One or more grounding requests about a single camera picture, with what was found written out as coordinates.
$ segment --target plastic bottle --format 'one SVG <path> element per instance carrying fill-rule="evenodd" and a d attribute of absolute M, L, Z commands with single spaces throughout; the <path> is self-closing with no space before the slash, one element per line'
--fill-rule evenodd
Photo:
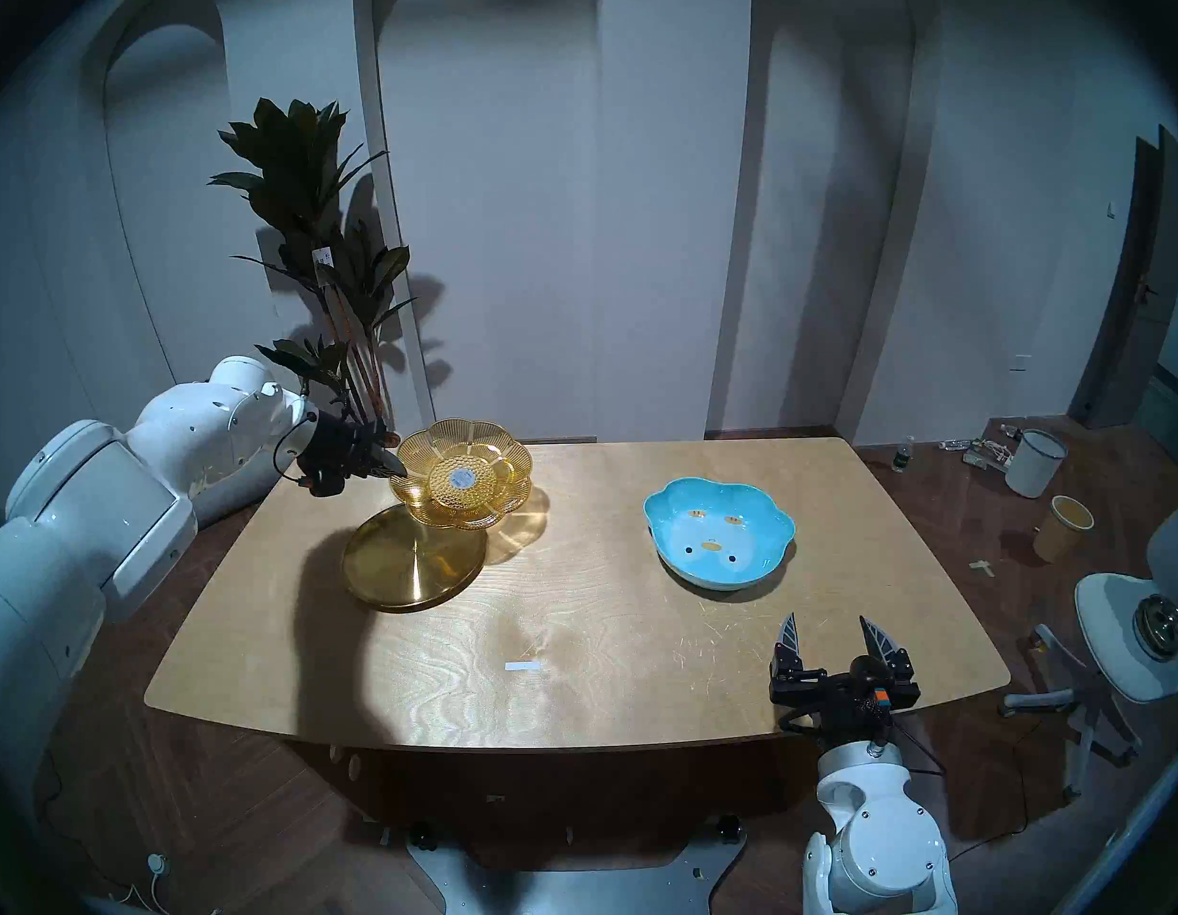
<path fill-rule="evenodd" d="M 907 465 L 911 464 L 912 445 L 915 445 L 915 437 L 907 436 L 906 442 L 898 446 L 898 450 L 894 452 L 894 462 L 892 464 L 895 472 L 905 472 Z"/>

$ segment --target potted plant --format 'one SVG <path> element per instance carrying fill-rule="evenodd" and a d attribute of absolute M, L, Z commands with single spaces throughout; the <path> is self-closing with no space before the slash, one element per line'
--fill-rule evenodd
<path fill-rule="evenodd" d="M 254 107 L 254 122 L 230 124 L 220 139 L 258 173 L 217 173 L 210 185 L 240 190 L 254 214 L 284 237 L 279 264 L 252 261 L 285 274 L 305 287 L 322 309 L 330 343 L 318 337 L 283 339 L 259 352 L 297 373 L 302 392 L 311 384 L 329 387 L 343 417 L 363 425 L 379 425 L 385 444 L 397 444 L 393 412 L 382 362 L 377 353 L 382 323 L 411 300 L 391 305 L 393 280 L 408 267 L 411 253 L 405 245 L 373 252 L 364 223 L 339 228 L 339 192 L 360 170 L 348 168 L 352 153 L 337 161 L 339 134 L 348 113 L 337 101 L 320 111 L 293 100 L 287 113 L 266 98 Z"/>

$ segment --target wire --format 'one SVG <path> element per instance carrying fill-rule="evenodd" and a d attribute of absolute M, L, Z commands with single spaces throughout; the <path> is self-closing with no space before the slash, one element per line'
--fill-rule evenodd
<path fill-rule="evenodd" d="M 907 768 L 912 774 L 931 774 L 933 777 L 946 777 L 946 775 L 948 775 L 946 765 L 940 762 L 940 758 L 931 750 L 925 748 L 909 730 L 907 730 L 902 725 L 899 725 L 896 721 L 894 723 L 894 728 L 896 728 L 899 735 L 901 735 L 904 738 L 907 738 L 907 741 L 912 742 L 912 744 L 922 750 L 924 754 L 927 754 L 928 757 L 932 758 L 932 763 L 937 764 L 937 767 L 939 767 L 940 769 L 938 771 L 929 771 L 924 768 Z"/>
<path fill-rule="evenodd" d="M 285 475 L 284 472 L 282 472 L 280 468 L 279 468 L 279 463 L 277 463 L 276 460 L 279 458 L 280 445 L 284 444 L 284 440 L 289 436 L 291 436 L 293 432 L 296 432 L 297 427 L 299 427 L 303 423 L 315 423 L 315 420 L 317 420 L 317 418 L 318 417 L 315 413 L 307 412 L 305 415 L 305 418 L 300 423 L 298 423 L 291 430 L 289 430 L 286 433 L 284 433 L 279 438 L 279 442 L 276 443 L 276 449 L 272 451 L 272 469 L 274 469 L 277 472 L 279 472 L 280 478 L 287 478 L 290 482 L 297 482 L 297 484 L 304 484 L 305 483 L 305 479 L 303 479 L 303 478 L 293 478 L 292 476 Z"/>
<path fill-rule="evenodd" d="M 111 902 L 118 902 L 118 903 L 119 903 L 119 906 L 125 906 L 125 904 L 127 903 L 127 900 L 130 900 L 131 897 L 133 897 L 133 895 L 135 895 L 135 897 L 137 897 L 137 901 L 138 901 L 138 902 L 140 903 L 141 908 L 144 908 L 144 909 L 146 909 L 146 910 L 148 910 L 148 911 L 152 911 L 152 907 L 150 907 L 150 906 L 148 906 L 148 902 L 145 902 L 145 900 L 144 900 L 144 895 L 141 895 L 141 894 L 140 894 L 140 889 L 138 889 L 138 888 L 135 887 L 135 883 L 134 883 L 134 882 L 132 883 L 132 888 L 130 888 L 130 889 L 127 890 L 127 895 L 125 895 L 125 896 L 124 896 L 124 897 L 121 897 L 120 900 L 117 900 L 117 897 L 114 897 L 114 894 L 113 894 L 113 893 L 108 894 L 108 895 L 107 895 L 107 899 L 108 899 L 108 900 L 110 900 Z"/>
<path fill-rule="evenodd" d="M 85 854 L 85 858 L 88 860 L 90 867 L 99 876 L 110 882 L 112 886 L 117 886 L 118 888 L 127 888 L 127 883 L 113 880 L 102 871 L 102 868 L 99 867 L 97 862 L 94 862 L 94 858 L 88 854 L 88 849 L 82 842 L 80 842 L 74 836 L 68 836 L 66 833 L 60 833 L 59 830 L 55 829 L 55 824 L 51 822 L 51 814 L 48 813 L 48 809 L 51 804 L 57 800 L 59 800 L 60 795 L 64 793 L 64 777 L 60 775 L 60 769 L 55 767 L 55 756 L 51 754 L 49 748 L 47 748 L 47 764 L 51 765 L 51 771 L 53 773 L 53 775 L 55 775 L 55 793 L 53 795 L 49 795 L 49 797 L 47 797 L 46 800 L 42 800 L 42 803 L 39 805 L 39 818 L 42 820 L 44 823 L 46 823 L 47 830 L 54 833 L 58 838 L 67 840 L 70 843 L 75 843 L 78 847 L 80 847 L 80 851 Z"/>
<path fill-rule="evenodd" d="M 1035 730 L 1038 730 L 1038 728 L 1041 728 L 1044 720 L 1045 718 L 1038 718 L 1037 725 L 1030 728 L 1030 730 L 1027 730 L 1023 736 L 1020 736 L 1020 738 L 1018 738 L 1018 741 L 1015 741 L 1012 745 L 1012 762 L 1018 765 L 1018 780 L 1021 781 L 1021 811 L 1023 815 L 1025 815 L 1025 822 L 1023 822 L 1021 826 L 1019 826 L 1015 830 L 1010 830 L 1008 833 L 1000 833 L 999 836 L 990 836 L 987 840 L 980 840 L 979 842 L 974 843 L 974 846 L 966 847 L 961 853 L 957 853 L 955 855 L 949 856 L 948 857 L 949 862 L 953 862 L 955 858 L 961 858 L 972 849 L 979 849 L 979 847 L 981 846 L 994 843 L 994 841 L 997 840 L 1004 840 L 1006 836 L 1018 836 L 1019 833 L 1025 833 L 1026 829 L 1030 827 L 1030 801 L 1026 798 L 1026 773 L 1021 767 L 1021 757 L 1018 755 L 1018 744 L 1025 741 L 1025 738 L 1028 738 L 1031 735 L 1033 735 Z"/>
<path fill-rule="evenodd" d="M 153 906 L 157 907 L 157 910 L 160 911 L 160 915 L 170 915 L 170 913 L 166 911 L 166 907 L 163 906 L 160 902 L 157 901 L 157 881 L 158 881 L 158 878 L 160 878 L 160 873 L 153 873 L 152 874 L 152 882 L 148 883 L 148 896 L 152 899 L 152 903 L 153 903 Z"/>

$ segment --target yellow cup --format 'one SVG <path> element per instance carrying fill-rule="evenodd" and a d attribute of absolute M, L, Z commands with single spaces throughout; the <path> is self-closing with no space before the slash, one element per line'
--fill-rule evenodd
<path fill-rule="evenodd" d="M 1093 530 L 1093 515 L 1090 509 L 1067 495 L 1055 495 L 1051 499 L 1051 511 L 1038 528 L 1034 538 L 1034 553 L 1048 564 L 1053 564 L 1067 551 L 1071 551 L 1084 536 Z"/>

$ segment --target metal base plate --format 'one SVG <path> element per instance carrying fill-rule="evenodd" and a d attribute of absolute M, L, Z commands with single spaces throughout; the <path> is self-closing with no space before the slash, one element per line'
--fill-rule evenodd
<path fill-rule="evenodd" d="M 746 846 L 746 830 L 724 842 L 720 821 L 709 820 L 664 867 L 584 873 L 512 873 L 483 869 L 451 840 L 432 849 L 408 841 L 408 851 L 458 915 L 707 915 L 721 876 Z"/>
<path fill-rule="evenodd" d="M 411 612 L 448 601 L 475 579 L 488 552 L 483 531 L 429 528 L 405 505 L 373 515 L 344 548 L 344 583 L 383 612 Z"/>

